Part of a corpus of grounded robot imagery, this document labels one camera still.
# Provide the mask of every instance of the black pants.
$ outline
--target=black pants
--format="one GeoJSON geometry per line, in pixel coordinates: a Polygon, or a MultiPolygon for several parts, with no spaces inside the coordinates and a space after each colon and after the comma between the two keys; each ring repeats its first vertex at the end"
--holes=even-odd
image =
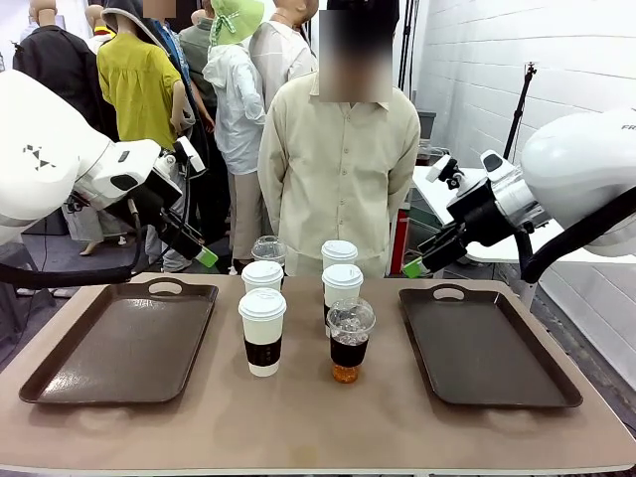
{"type": "Polygon", "coordinates": [[[212,243],[222,239],[226,234],[226,218],[230,210],[230,186],[228,184],[228,168],[217,147],[214,134],[207,134],[208,171],[190,183],[192,193],[191,219],[198,211],[199,230],[212,243]]]}

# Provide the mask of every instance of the hat strap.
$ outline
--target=hat strap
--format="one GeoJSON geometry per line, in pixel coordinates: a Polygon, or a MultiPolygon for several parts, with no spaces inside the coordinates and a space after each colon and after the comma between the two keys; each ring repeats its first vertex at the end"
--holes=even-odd
{"type": "Polygon", "coordinates": [[[230,30],[230,33],[232,34],[237,32],[237,27],[235,27],[235,24],[232,23],[232,18],[236,18],[238,15],[239,12],[234,12],[230,15],[217,14],[215,16],[215,20],[212,23],[213,35],[211,38],[213,47],[215,47],[219,42],[219,35],[221,34],[223,26],[230,30]]]}

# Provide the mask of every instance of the green shirt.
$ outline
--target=green shirt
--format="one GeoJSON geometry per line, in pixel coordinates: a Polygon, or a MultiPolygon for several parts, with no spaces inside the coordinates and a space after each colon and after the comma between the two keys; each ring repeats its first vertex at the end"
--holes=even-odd
{"type": "Polygon", "coordinates": [[[213,114],[214,109],[217,108],[215,89],[203,78],[203,68],[208,63],[211,29],[212,20],[202,18],[197,26],[186,28],[179,34],[179,43],[190,67],[190,77],[197,85],[209,114],[213,114]]]}
{"type": "Polygon", "coordinates": [[[181,75],[166,53],[121,33],[99,49],[97,68],[103,98],[117,111],[119,138],[152,139],[172,150],[177,140],[170,124],[172,96],[181,75]]]}

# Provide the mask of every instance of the white plastic lid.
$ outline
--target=white plastic lid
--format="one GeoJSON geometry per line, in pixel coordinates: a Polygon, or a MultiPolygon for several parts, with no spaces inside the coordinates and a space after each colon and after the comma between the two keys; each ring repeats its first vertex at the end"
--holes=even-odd
{"type": "Polygon", "coordinates": [[[346,240],[327,240],[321,251],[323,255],[334,260],[350,260],[358,256],[358,248],[346,240]]]}
{"type": "Polygon", "coordinates": [[[282,266],[275,261],[253,261],[242,270],[240,275],[245,283],[261,285],[282,279],[282,266]]]}
{"type": "Polygon", "coordinates": [[[269,321],[278,318],[287,310],[287,302],[279,291],[272,288],[257,288],[238,303],[238,313],[254,321],[269,321]]]}
{"type": "Polygon", "coordinates": [[[332,288],[347,290],[362,285],[365,277],[356,265],[338,263],[322,272],[322,281],[332,288]]]}

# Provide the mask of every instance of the white hooded jacket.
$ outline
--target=white hooded jacket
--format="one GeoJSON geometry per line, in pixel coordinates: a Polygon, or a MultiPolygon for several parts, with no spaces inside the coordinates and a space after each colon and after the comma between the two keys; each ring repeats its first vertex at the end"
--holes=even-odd
{"type": "Polygon", "coordinates": [[[215,139],[234,175],[255,172],[265,123],[262,79],[242,45],[220,45],[208,50],[203,77],[217,94],[215,139]]]}

